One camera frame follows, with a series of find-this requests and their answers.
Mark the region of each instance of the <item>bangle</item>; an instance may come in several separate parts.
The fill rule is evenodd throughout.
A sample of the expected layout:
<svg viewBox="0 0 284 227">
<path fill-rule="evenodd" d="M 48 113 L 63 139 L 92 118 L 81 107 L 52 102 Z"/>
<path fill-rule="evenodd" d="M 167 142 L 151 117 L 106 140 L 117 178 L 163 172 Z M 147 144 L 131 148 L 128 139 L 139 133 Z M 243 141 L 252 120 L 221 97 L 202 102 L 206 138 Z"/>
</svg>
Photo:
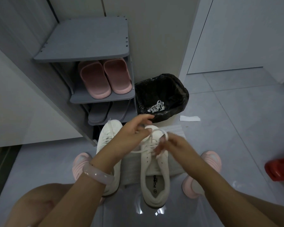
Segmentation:
<svg viewBox="0 0 284 227">
<path fill-rule="evenodd" d="M 87 176 L 105 185 L 109 185 L 113 183 L 115 179 L 114 176 L 102 172 L 101 170 L 99 170 L 98 168 L 95 168 L 93 165 L 89 163 L 86 163 L 83 166 L 82 170 L 83 170 L 83 173 L 85 173 Z"/>
</svg>

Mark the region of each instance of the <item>pink shoe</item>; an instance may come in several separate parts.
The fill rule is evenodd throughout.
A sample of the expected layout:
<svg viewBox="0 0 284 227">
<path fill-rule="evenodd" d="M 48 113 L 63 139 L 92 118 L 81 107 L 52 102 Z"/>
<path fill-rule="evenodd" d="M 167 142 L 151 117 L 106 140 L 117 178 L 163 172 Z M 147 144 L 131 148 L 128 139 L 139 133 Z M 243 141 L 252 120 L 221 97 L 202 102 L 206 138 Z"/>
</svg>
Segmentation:
<svg viewBox="0 0 284 227">
<path fill-rule="evenodd" d="M 78 71 L 88 93 L 95 99 L 103 99 L 111 94 L 111 88 L 99 61 L 81 61 Z"/>
<path fill-rule="evenodd" d="M 216 152 L 206 151 L 201 155 L 201 158 L 204 159 L 204 161 L 214 168 L 218 173 L 221 172 L 222 162 Z M 189 175 L 183 180 L 182 190 L 184 194 L 191 199 L 197 198 L 201 194 L 204 194 L 204 190 L 200 184 Z"/>
<path fill-rule="evenodd" d="M 123 95 L 132 90 L 129 72 L 123 58 L 104 60 L 103 67 L 111 88 L 116 94 Z"/>
<path fill-rule="evenodd" d="M 93 158 L 88 154 L 88 153 L 81 153 L 79 154 L 73 163 L 73 176 L 75 178 L 75 180 L 77 180 L 80 175 L 83 173 L 83 166 L 87 163 L 89 163 L 89 161 L 91 161 Z M 99 205 L 101 205 L 104 202 L 105 198 L 101 198 Z"/>
</svg>

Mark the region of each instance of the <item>right hand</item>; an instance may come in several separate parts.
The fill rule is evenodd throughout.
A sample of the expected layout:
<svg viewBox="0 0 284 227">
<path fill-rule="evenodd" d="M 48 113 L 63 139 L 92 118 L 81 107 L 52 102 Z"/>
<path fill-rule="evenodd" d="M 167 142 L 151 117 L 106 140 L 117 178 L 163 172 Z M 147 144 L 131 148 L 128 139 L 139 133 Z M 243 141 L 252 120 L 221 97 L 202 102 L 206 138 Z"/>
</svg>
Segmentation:
<svg viewBox="0 0 284 227">
<path fill-rule="evenodd" d="M 196 178 L 198 172 L 204 167 L 204 160 L 181 136 L 168 132 L 168 140 L 165 139 L 165 136 L 161 137 L 159 145 L 154 151 L 158 155 L 162 150 L 169 151 L 192 178 Z"/>
</svg>

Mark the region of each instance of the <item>white mat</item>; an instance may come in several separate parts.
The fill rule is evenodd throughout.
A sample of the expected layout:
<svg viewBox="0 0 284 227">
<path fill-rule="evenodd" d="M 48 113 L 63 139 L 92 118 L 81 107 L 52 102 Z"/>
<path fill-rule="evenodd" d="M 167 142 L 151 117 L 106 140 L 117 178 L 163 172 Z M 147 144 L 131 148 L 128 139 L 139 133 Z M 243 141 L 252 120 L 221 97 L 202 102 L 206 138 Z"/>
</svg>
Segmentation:
<svg viewBox="0 0 284 227">
<path fill-rule="evenodd" d="M 186 138 L 181 125 L 164 126 L 160 128 Z M 168 154 L 168 167 L 170 176 L 182 174 L 185 172 L 180 164 L 178 164 L 174 160 L 173 156 L 170 153 Z M 122 159 L 121 162 L 120 185 L 140 183 L 140 172 L 141 154 L 129 153 Z"/>
</svg>

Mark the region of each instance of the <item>red object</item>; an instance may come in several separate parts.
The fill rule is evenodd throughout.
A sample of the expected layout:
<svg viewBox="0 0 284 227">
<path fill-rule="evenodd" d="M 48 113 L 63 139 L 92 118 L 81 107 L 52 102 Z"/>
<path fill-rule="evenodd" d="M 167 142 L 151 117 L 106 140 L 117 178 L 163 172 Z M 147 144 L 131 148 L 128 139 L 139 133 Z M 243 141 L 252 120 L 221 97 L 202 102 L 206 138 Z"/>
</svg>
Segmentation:
<svg viewBox="0 0 284 227">
<path fill-rule="evenodd" d="M 284 159 L 269 161 L 264 168 L 273 181 L 284 181 Z"/>
</svg>

